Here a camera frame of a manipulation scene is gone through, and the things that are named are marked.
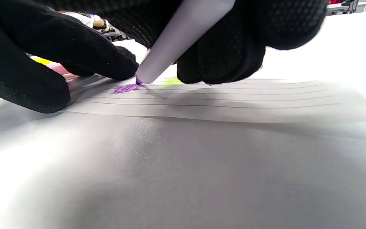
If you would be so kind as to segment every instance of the gloved hand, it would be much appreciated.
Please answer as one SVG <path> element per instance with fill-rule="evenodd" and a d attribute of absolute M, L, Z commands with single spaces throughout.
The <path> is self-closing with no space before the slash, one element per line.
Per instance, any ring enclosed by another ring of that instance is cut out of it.
<path fill-rule="evenodd" d="M 150 48 L 182 0 L 37 0 L 55 9 L 87 10 Z M 178 60 L 186 83 L 242 80 L 261 66 L 265 47 L 298 48 L 318 32 L 327 0 L 237 0 L 234 9 Z"/>
<path fill-rule="evenodd" d="M 62 75 L 25 52 L 77 75 L 126 80 L 138 69 L 134 54 L 79 20 L 30 0 L 0 0 L 0 97 L 41 113 L 64 109 L 69 88 Z"/>

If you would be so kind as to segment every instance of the purple marker tip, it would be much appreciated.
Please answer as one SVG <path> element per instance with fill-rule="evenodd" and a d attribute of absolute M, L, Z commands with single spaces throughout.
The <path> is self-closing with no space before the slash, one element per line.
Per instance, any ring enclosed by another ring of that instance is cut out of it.
<path fill-rule="evenodd" d="M 136 77 L 136 85 L 141 85 L 142 82 L 138 79 L 138 77 Z"/>

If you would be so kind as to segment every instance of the white table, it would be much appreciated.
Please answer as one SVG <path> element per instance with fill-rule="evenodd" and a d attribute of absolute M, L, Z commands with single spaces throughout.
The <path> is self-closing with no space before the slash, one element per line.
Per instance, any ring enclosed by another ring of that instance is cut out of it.
<path fill-rule="evenodd" d="M 347 49 L 356 39 L 366 13 L 329 17 L 264 67 L 366 85 L 366 47 Z M 335 50 L 352 73 L 328 64 Z M 0 229 L 11 228 L 366 228 L 366 123 L 44 115 L 0 100 Z"/>

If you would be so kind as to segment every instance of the lined paper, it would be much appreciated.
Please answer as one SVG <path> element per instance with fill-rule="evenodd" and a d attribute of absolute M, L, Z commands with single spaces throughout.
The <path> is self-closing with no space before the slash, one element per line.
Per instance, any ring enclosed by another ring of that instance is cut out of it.
<path fill-rule="evenodd" d="M 135 79 L 113 84 L 78 100 L 67 111 L 258 123 L 366 120 L 366 101 L 334 83 L 260 77 L 212 86 L 162 87 L 175 75 L 171 72 L 176 72 L 175 67 L 137 91 L 112 94 L 116 86 L 133 84 Z"/>

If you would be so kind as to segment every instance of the pink highlighter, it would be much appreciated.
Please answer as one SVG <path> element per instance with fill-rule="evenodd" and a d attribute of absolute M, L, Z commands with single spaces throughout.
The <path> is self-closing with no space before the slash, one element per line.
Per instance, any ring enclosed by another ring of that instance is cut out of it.
<path fill-rule="evenodd" d="M 151 84 L 234 7 L 236 0 L 184 0 L 136 72 Z"/>
<path fill-rule="evenodd" d="M 46 67 L 52 69 L 53 71 L 61 75 L 70 74 L 70 72 L 68 72 L 61 64 L 58 63 L 47 64 Z"/>

